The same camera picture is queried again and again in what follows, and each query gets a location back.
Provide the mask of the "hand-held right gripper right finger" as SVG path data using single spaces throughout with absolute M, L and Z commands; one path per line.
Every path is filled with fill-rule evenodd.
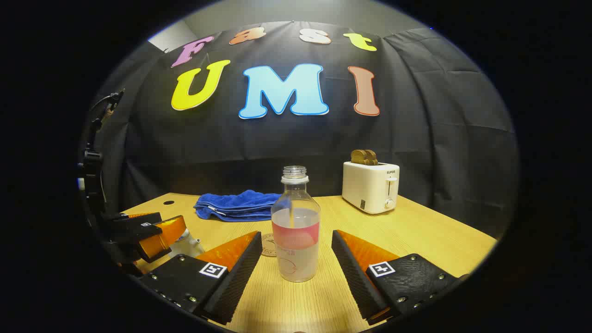
M 468 279 L 468 274 L 455 277 L 418 253 L 400 257 L 342 230 L 333 231 L 331 247 L 370 325 L 416 312 Z

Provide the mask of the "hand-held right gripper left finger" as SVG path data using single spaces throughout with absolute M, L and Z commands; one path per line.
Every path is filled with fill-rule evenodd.
M 173 306 L 226 325 L 261 253 L 262 234 L 253 231 L 197 257 L 178 254 L 138 281 Z

